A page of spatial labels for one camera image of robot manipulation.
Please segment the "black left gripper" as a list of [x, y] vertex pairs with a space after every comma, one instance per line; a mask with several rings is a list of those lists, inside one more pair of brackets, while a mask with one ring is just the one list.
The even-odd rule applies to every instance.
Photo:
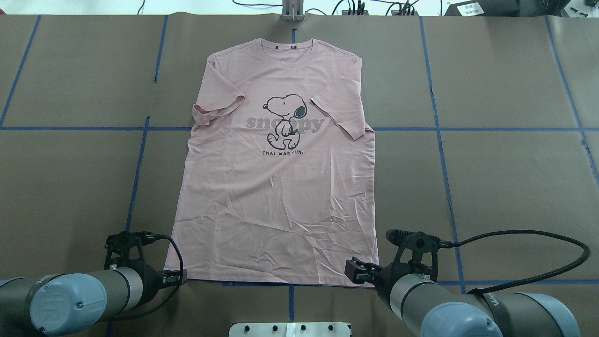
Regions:
[[149, 302], [158, 294], [163, 286], [182, 286], [188, 281], [186, 269], [163, 270], [161, 272], [145, 264], [139, 274], [143, 284], [143, 291], [139, 302]]

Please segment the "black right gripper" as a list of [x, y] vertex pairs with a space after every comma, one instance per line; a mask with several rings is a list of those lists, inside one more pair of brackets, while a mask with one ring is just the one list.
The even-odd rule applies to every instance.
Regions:
[[374, 284], [381, 300], [389, 300], [392, 287], [407, 275], [407, 263], [391, 263], [386, 267], [362, 262], [357, 257], [346, 260], [344, 274], [353, 284]]

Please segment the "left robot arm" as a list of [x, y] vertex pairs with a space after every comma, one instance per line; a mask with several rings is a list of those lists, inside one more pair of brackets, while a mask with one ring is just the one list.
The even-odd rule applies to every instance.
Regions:
[[112, 265], [90, 273], [9, 278], [0, 288], [3, 337], [57, 337], [84, 331], [97, 322], [151, 301], [159, 290], [181, 286], [186, 270], [156, 271]]

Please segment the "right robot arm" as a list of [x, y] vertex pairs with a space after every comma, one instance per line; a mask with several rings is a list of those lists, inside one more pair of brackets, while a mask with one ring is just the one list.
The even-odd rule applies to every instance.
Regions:
[[381, 301], [416, 337], [579, 337], [575, 316], [540, 293], [455, 294], [430, 275], [400, 272], [353, 257], [345, 274], [375, 286]]

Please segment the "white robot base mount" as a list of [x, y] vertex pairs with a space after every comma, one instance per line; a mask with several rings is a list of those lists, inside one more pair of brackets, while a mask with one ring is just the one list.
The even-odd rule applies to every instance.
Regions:
[[346, 322], [263, 322], [236, 323], [229, 337], [352, 337]]

